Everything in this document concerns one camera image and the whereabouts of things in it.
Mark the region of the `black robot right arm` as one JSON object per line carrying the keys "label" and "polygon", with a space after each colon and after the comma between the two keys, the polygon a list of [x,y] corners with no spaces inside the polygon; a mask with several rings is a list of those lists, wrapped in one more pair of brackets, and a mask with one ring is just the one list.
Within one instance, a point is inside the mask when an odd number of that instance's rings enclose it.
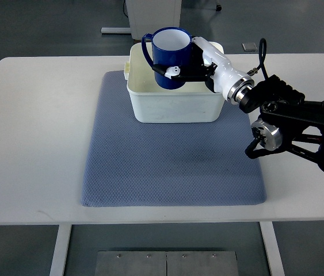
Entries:
{"label": "black robot right arm", "polygon": [[254,140],[245,154],[255,159],[290,152],[316,163],[324,172],[324,101],[307,101],[303,93],[278,76],[269,76],[265,57],[266,40],[261,39],[257,69],[262,71],[264,80],[235,96],[244,113],[260,111],[251,125]]}

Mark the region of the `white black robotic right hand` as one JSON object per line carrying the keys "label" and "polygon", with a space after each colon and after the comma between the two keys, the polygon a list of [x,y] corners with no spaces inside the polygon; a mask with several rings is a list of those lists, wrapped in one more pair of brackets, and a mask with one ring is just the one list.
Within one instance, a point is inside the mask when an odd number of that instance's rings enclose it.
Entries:
{"label": "white black robotic right hand", "polygon": [[235,69],[231,61],[206,39],[193,37],[192,46],[190,65],[169,67],[156,64],[151,68],[173,81],[204,82],[213,93],[221,94],[232,104],[239,104],[254,87],[254,80],[249,74]]}

